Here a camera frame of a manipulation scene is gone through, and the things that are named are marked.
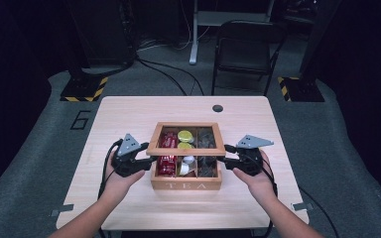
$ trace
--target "wooden table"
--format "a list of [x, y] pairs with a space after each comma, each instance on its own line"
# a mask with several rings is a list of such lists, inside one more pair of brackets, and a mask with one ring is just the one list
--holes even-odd
[[[223, 106], [214, 112], [212, 106]], [[246, 134], [274, 141], [263, 148], [276, 177], [279, 199], [303, 202], [271, 106], [263, 96], [110, 96], [101, 101], [64, 204], [62, 227], [95, 202], [109, 147], [130, 133], [149, 142], [157, 122], [217, 122], [224, 144]], [[236, 155], [227, 154], [229, 158]], [[145, 151], [137, 159], [148, 158]], [[137, 181], [104, 222], [105, 230], [248, 229], [268, 226], [269, 217], [232, 171], [222, 165], [220, 190], [153, 190], [150, 172]], [[294, 211], [309, 223], [305, 211]]]

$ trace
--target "wooden box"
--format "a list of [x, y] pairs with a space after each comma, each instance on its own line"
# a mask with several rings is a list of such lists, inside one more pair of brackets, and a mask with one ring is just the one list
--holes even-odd
[[159, 122], [147, 149], [153, 189], [219, 190], [225, 149], [218, 124]]

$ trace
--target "wrist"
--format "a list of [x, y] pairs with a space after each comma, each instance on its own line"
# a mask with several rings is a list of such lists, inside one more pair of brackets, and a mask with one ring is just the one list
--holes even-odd
[[101, 194], [98, 200], [101, 201], [101, 203], [114, 208], [122, 201], [122, 199], [123, 197], [119, 197], [118, 195], [113, 194], [113, 192], [110, 192], [110, 190], [106, 190]]

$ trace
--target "black cable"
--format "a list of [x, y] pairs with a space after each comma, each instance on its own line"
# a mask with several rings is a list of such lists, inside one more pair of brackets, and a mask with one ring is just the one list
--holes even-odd
[[[102, 178], [101, 178], [101, 184], [100, 184], [100, 190], [98, 191], [98, 197], [97, 199], [100, 198], [101, 194], [103, 194], [104, 192], [104, 189], [106, 188], [106, 183], [107, 181], [109, 180], [109, 178], [111, 177], [111, 175], [113, 175], [113, 173], [116, 171], [117, 168], [115, 168], [111, 173], [110, 175], [106, 178], [106, 169], [107, 169], [107, 163], [109, 161], [109, 158], [110, 158], [110, 154], [111, 152], [113, 151], [113, 148], [115, 148], [116, 146], [120, 146], [122, 144], [123, 140], [120, 139], [118, 141], [116, 141], [115, 143], [113, 143], [113, 145], [110, 147], [110, 149], [107, 151], [107, 154], [106, 154], [106, 158], [104, 159], [104, 166], [103, 166], [103, 175], [102, 175]], [[104, 232], [103, 232], [103, 229], [98, 228], [98, 233], [100, 234], [100, 237], [102, 238], [105, 238], [106, 236], [104, 235]]]
[[169, 80], [171, 80], [178, 87], [178, 89], [182, 92], [182, 94], [184, 96], [187, 96], [187, 93], [184, 91], [184, 89], [179, 85], [179, 83], [172, 76], [168, 75], [167, 73], [165, 73], [165, 72], [163, 72], [163, 71], [161, 71], [161, 70], [159, 70], [157, 68], [154, 68], [152, 66], [147, 65], [146, 63], [144, 63], [142, 60], [140, 60], [138, 58], [136, 58], [136, 61], [140, 62], [145, 67], [148, 67], [150, 69], [153, 69], [155, 71], [158, 71], [158, 72], [162, 73], [164, 76], [166, 76]]
[[202, 95], [204, 95], [203, 93], [203, 90], [202, 90], [202, 87], [200, 86], [200, 83], [199, 81], [196, 79], [195, 76], [193, 76], [190, 72], [184, 70], [184, 69], [181, 69], [181, 68], [178, 68], [178, 67], [174, 67], [174, 66], [171, 66], [171, 65], [168, 65], [168, 64], [165, 64], [165, 63], [160, 63], [160, 62], [154, 62], [154, 61], [149, 61], [149, 60], [146, 60], [146, 59], [139, 59], [141, 61], [144, 61], [144, 62], [147, 62], [147, 63], [152, 63], [152, 64], [156, 64], [156, 65], [159, 65], [159, 66], [164, 66], [164, 67], [169, 67], [169, 68], [172, 68], [172, 69], [175, 69], [175, 70], [179, 70], [179, 71], [182, 71], [186, 74], [188, 74], [190, 77], [193, 78], [193, 82], [196, 82], [198, 87], [199, 87], [199, 90], [200, 92], [202, 93]]
[[[276, 196], [278, 196], [278, 188], [277, 188], [277, 184], [275, 183], [275, 178], [274, 178], [274, 173], [272, 172], [272, 169], [271, 169], [271, 166], [270, 164], [264, 159], [262, 158], [262, 161], [265, 162], [265, 164], [268, 166], [268, 168], [270, 169], [271, 173], [267, 172], [265, 170], [265, 168], [263, 166], [260, 166], [258, 164], [257, 161], [255, 161], [255, 159], [247, 156], [247, 155], [244, 155], [244, 154], [239, 154], [239, 156], [243, 156], [245, 157], [246, 159], [249, 159], [250, 161], [252, 161], [257, 167], [258, 169], [260, 169], [260, 171], [264, 172], [265, 175], [268, 177], [269, 181], [271, 182], [272, 184], [272, 188], [274, 190], [274, 194]], [[263, 236], [261, 236], [262, 238], [267, 238], [270, 234], [271, 234], [271, 231], [272, 231], [272, 228], [273, 228], [274, 224], [272, 222], [272, 220], [270, 219], [270, 222], [268, 224], [268, 228], [267, 228], [267, 231], [265, 232], [265, 234]]]
[[317, 207], [323, 212], [324, 216], [326, 216], [326, 219], [329, 221], [330, 226], [333, 229], [333, 232], [335, 233], [335, 237], [339, 237], [338, 231], [336, 230], [335, 225], [333, 224], [332, 220], [330, 219], [329, 215], [326, 213], [326, 211], [323, 209], [323, 207], [308, 193], [306, 192], [300, 185], [298, 185], [299, 189], [304, 192], [316, 205]]

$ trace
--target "black curtain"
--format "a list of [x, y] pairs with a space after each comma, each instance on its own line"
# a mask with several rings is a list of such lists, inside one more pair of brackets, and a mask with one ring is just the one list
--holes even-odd
[[348, 136], [381, 184], [381, 1], [342, 0], [306, 69], [333, 89]]
[[[87, 67], [64, 1], [47, 1], [0, 0], [0, 176], [47, 104], [48, 78], [67, 70], [58, 41], [67, 41], [77, 63]], [[55, 39], [54, 19], [65, 28], [64, 40]]]

